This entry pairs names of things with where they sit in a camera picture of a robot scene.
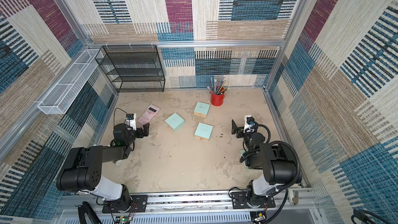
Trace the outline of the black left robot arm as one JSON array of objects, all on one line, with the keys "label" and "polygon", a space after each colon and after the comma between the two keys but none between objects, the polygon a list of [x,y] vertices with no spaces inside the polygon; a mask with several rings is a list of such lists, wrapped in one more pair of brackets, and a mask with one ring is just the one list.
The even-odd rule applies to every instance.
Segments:
[{"label": "black left robot arm", "polygon": [[135,148],[135,140],[149,135],[150,124],[133,129],[125,123],[114,126],[114,139],[108,146],[72,148],[57,176],[56,186],[65,192],[87,192],[103,199],[104,214],[143,213],[147,196],[131,196],[126,185],[102,174],[102,165],[125,160]]}]

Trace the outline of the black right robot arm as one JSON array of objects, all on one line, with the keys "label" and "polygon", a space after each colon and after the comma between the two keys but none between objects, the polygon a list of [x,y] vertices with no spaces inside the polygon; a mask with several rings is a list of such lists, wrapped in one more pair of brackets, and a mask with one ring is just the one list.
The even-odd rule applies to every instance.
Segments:
[{"label": "black right robot arm", "polygon": [[246,187],[246,204],[251,208],[274,207],[272,198],[302,181],[299,156],[294,148],[283,141],[271,141],[271,131],[246,116],[244,126],[231,121],[231,133],[243,140],[244,152],[239,162],[250,170],[261,170],[262,175]]}]

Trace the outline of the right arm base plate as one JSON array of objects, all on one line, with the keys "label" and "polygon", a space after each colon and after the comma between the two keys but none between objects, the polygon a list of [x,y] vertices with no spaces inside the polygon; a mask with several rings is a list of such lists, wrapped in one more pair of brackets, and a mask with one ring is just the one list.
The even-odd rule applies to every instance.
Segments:
[{"label": "right arm base plate", "polygon": [[228,195],[232,199],[234,209],[276,207],[275,201],[266,196],[249,195],[241,190],[229,191]]}]

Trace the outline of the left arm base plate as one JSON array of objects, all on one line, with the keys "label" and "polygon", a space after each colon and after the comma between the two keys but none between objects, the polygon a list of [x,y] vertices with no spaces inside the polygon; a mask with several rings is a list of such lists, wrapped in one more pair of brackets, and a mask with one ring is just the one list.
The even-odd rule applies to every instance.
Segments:
[{"label": "left arm base plate", "polygon": [[148,195],[130,195],[126,200],[105,201],[103,214],[143,213],[146,211]]}]

